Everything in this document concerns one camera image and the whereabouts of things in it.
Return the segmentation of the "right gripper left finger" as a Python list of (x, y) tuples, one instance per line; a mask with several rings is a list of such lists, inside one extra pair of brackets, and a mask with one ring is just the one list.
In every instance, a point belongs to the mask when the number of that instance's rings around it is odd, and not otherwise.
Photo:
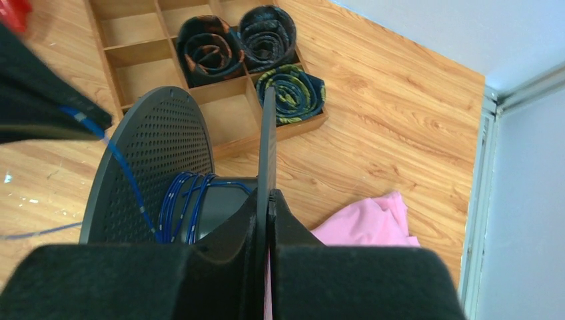
[(1, 293), (2, 319), (256, 319), (257, 194), (194, 245), (46, 245)]

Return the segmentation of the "black cable spool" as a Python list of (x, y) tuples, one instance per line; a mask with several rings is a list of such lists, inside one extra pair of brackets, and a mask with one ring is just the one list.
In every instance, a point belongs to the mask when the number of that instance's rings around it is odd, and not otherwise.
[(250, 274), (256, 319), (265, 317), (270, 281), (267, 242), (276, 184), (275, 91), (265, 95), (256, 177), (220, 177), (209, 132), (194, 99), (178, 87), (143, 96), (105, 151), (85, 213), (86, 245), (194, 245), (257, 194)]

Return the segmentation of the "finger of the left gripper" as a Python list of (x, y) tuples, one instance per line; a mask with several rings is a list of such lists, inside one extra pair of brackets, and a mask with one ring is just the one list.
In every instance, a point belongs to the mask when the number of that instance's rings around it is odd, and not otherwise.
[(5, 26), (1, 27), (1, 143), (32, 139), (95, 140), (78, 122), (83, 113), (100, 128), (111, 115), (52, 72)]

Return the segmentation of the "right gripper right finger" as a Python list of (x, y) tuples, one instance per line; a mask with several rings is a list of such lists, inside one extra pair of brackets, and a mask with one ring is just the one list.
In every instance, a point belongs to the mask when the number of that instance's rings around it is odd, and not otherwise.
[(416, 245), (323, 243), (275, 194), (269, 319), (463, 319), (442, 259)]

